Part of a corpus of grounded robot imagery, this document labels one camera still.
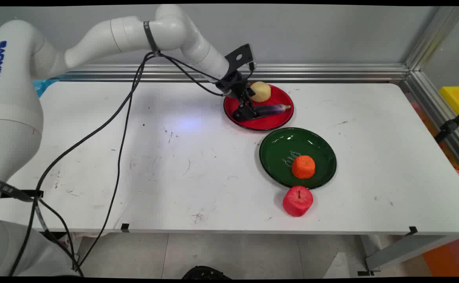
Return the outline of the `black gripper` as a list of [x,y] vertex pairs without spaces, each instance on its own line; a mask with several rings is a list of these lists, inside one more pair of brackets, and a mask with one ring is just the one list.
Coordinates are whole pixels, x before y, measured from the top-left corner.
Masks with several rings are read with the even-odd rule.
[[250,74],[243,76],[238,70],[227,75],[223,80],[215,83],[215,86],[223,91],[227,97],[238,100],[241,104],[233,111],[232,118],[237,122],[251,121],[259,118],[256,108],[251,100],[256,95],[250,88]]

